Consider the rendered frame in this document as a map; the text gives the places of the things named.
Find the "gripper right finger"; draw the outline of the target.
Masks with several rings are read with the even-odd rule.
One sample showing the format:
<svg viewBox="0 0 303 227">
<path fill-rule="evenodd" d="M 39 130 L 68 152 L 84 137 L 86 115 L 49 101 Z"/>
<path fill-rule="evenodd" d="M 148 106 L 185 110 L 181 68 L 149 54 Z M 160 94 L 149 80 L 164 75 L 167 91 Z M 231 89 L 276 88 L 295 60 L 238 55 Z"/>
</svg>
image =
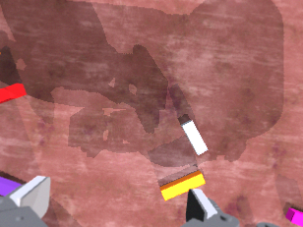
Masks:
<svg viewBox="0 0 303 227">
<path fill-rule="evenodd" d="M 186 223 L 180 227 L 240 227 L 240 221 L 223 213 L 214 200 L 207 198 L 202 190 L 189 189 L 186 206 Z M 256 227 L 279 227 L 259 222 Z"/>
</svg>

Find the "red rod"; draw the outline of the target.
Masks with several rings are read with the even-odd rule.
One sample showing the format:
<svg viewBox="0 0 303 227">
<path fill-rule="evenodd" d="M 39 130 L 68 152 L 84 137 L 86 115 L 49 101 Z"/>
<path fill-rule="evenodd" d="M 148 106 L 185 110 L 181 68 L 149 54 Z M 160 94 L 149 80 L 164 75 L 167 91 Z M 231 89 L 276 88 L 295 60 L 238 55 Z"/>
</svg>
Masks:
<svg viewBox="0 0 303 227">
<path fill-rule="evenodd" d="M 22 84 L 9 85 L 0 89 L 0 103 L 27 95 Z"/>
</svg>

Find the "white rectangular block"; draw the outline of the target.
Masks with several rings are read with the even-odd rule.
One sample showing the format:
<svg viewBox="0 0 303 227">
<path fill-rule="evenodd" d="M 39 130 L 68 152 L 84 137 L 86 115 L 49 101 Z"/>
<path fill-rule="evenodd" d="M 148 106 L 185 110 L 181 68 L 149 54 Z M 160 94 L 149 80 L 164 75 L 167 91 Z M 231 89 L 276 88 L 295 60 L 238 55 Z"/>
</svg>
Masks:
<svg viewBox="0 0 303 227">
<path fill-rule="evenodd" d="M 193 121 L 189 120 L 182 124 L 181 127 L 197 154 L 201 154 L 208 150 Z"/>
</svg>

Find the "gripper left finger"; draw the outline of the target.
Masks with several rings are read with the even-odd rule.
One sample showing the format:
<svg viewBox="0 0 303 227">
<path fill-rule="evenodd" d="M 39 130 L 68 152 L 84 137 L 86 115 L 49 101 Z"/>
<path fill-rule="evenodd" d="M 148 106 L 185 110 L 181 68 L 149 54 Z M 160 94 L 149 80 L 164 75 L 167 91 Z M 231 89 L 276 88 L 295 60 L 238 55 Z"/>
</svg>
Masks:
<svg viewBox="0 0 303 227">
<path fill-rule="evenodd" d="M 41 218 L 49 205 L 50 182 L 37 176 L 0 197 L 0 227 L 48 227 Z"/>
</svg>

